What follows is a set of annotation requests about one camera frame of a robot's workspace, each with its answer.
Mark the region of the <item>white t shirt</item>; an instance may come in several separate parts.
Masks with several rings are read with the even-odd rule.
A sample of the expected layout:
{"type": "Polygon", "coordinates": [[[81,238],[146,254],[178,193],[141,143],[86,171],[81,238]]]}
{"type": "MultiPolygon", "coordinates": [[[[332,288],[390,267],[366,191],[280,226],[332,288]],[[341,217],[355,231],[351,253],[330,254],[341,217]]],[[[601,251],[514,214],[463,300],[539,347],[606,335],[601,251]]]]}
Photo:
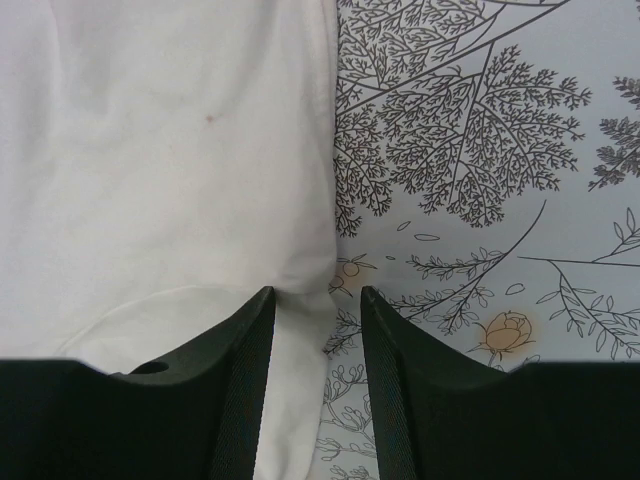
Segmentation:
{"type": "Polygon", "coordinates": [[[264,286],[255,477],[308,476],[334,328],[332,1],[1,5],[1,353],[125,372],[264,286]]]}

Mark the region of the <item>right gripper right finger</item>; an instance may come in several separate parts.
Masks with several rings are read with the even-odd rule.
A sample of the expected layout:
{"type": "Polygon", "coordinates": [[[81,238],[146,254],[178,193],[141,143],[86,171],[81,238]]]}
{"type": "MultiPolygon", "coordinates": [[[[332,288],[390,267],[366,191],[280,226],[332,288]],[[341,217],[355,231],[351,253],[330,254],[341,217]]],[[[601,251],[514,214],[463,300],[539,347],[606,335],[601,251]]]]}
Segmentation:
{"type": "Polygon", "coordinates": [[[383,479],[635,479],[639,366],[482,365],[402,318],[372,287],[360,300],[383,479]]]}

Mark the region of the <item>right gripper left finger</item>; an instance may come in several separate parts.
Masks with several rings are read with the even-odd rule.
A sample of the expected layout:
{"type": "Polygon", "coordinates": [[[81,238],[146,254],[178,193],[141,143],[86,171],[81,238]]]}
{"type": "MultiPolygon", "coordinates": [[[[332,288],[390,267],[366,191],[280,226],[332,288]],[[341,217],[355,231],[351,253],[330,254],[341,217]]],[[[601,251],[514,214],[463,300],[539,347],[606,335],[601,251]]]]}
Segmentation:
{"type": "Polygon", "coordinates": [[[5,479],[249,479],[275,324],[259,290],[128,374],[70,359],[1,363],[5,479]]]}

